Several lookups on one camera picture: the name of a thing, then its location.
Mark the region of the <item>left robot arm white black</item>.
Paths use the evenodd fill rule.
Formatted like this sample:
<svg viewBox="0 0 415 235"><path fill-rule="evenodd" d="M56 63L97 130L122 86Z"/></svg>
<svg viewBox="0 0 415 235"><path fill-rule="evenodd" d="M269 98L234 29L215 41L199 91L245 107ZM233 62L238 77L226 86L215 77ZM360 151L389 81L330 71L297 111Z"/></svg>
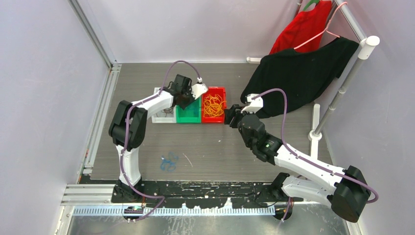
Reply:
<svg viewBox="0 0 415 235"><path fill-rule="evenodd" d="M207 91L208 87L201 79L193 84L191 78L178 74L174 81L145 99L119 102L109 127L120 167L112 202L137 202L144 196L139 171L139 147L145 138L147 120L165 109L176 106L185 109Z"/></svg>

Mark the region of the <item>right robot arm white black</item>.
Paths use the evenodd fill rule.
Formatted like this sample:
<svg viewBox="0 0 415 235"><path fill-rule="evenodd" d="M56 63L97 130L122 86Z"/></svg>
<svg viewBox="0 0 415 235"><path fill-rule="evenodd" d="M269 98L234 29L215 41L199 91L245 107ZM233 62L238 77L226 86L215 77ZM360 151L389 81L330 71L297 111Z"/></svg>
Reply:
<svg viewBox="0 0 415 235"><path fill-rule="evenodd" d="M272 183L272 196L303 198L326 205L340 218L356 223L372 195L360 169L326 164L284 144L269 134L255 115L235 104L225 109L225 125L236 128L247 148L262 162L277 165L302 176L279 173Z"/></svg>

